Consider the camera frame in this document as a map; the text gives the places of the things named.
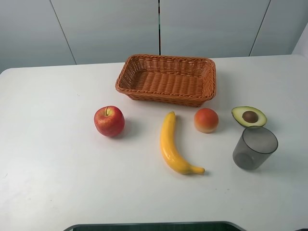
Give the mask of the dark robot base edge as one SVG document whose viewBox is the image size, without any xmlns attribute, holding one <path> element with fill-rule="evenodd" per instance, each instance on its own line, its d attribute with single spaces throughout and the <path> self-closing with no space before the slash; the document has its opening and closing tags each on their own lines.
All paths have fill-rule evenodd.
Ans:
<svg viewBox="0 0 308 231">
<path fill-rule="evenodd" d="M 65 231 L 244 231 L 230 222 L 163 222 L 163 223 L 123 223 L 123 224 L 79 224 Z"/>
</svg>

